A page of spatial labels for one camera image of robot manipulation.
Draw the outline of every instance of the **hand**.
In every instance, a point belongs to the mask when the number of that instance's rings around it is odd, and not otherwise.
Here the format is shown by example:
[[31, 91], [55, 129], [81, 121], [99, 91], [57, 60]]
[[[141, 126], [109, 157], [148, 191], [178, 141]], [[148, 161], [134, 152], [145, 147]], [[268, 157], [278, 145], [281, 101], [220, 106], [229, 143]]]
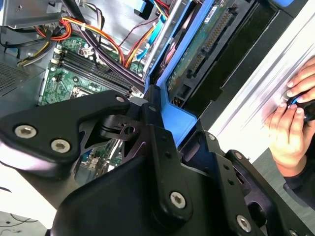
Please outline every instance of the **hand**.
[[310, 59], [287, 84], [290, 90], [287, 95], [289, 97], [296, 96], [307, 90], [307, 93], [300, 96], [297, 100], [299, 103], [309, 102], [315, 99], [315, 58]]
[[271, 140], [270, 150], [280, 173], [296, 176], [306, 165], [305, 153], [315, 133], [315, 123], [303, 127], [304, 110], [294, 104], [286, 110], [281, 104], [266, 120]]

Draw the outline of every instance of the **sleeve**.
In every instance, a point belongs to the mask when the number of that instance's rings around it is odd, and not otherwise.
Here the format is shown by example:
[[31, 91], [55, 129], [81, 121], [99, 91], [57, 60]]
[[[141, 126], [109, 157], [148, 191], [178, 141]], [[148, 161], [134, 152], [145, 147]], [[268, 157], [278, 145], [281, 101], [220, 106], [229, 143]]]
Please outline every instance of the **sleeve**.
[[315, 138], [313, 137], [304, 170], [297, 176], [285, 177], [294, 194], [315, 210]]

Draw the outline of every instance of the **vent grille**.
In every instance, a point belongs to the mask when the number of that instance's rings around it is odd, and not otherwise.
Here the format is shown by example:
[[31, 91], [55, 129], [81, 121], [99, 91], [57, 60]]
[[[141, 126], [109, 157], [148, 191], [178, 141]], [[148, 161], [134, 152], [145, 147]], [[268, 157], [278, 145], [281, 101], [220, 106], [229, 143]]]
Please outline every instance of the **vent grille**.
[[5, 64], [0, 63], [0, 92], [15, 86], [29, 77], [28, 74]]

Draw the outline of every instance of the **black metal arm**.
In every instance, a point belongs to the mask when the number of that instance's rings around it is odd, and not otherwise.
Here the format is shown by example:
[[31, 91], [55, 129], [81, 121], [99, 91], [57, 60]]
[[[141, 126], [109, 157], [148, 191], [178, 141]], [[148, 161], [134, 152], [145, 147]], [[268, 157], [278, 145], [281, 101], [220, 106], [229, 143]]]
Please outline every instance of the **black metal arm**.
[[52, 235], [313, 235], [242, 154], [223, 153], [202, 127], [177, 150], [154, 86], [134, 103], [107, 91], [7, 116], [0, 162], [59, 181], [110, 139], [124, 140], [123, 164], [72, 192]]

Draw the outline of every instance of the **hex bolt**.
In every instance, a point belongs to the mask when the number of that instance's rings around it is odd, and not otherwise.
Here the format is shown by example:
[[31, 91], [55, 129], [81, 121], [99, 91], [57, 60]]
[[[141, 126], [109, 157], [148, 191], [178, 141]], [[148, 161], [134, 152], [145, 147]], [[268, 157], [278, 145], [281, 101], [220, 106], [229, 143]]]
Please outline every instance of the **hex bolt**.
[[243, 157], [242, 157], [242, 155], [241, 155], [240, 153], [235, 152], [234, 154], [236, 155], [236, 157], [237, 157], [238, 159], [242, 160]]
[[149, 109], [153, 112], [156, 112], [157, 110], [155, 109], [155, 107], [149, 106]]
[[170, 196], [172, 204], [178, 209], [183, 209], [186, 206], [186, 200], [179, 192], [172, 192]]
[[59, 153], [67, 153], [70, 148], [70, 143], [63, 139], [56, 139], [51, 143], [51, 149]]
[[15, 128], [14, 133], [22, 139], [30, 139], [37, 134], [37, 130], [30, 125], [20, 125]]
[[116, 99], [117, 99], [117, 101], [119, 101], [119, 102], [125, 102], [125, 100], [122, 98], [122, 97], [116, 97]]
[[215, 138], [215, 136], [213, 136], [212, 134], [208, 134], [208, 136], [209, 136], [209, 138], [212, 140], [212, 141], [214, 141], [216, 138]]
[[294, 230], [289, 230], [291, 236], [299, 236]]
[[236, 217], [236, 220], [237, 220], [238, 225], [242, 228], [242, 230], [244, 230], [247, 233], [252, 231], [251, 224], [244, 216], [238, 215]]

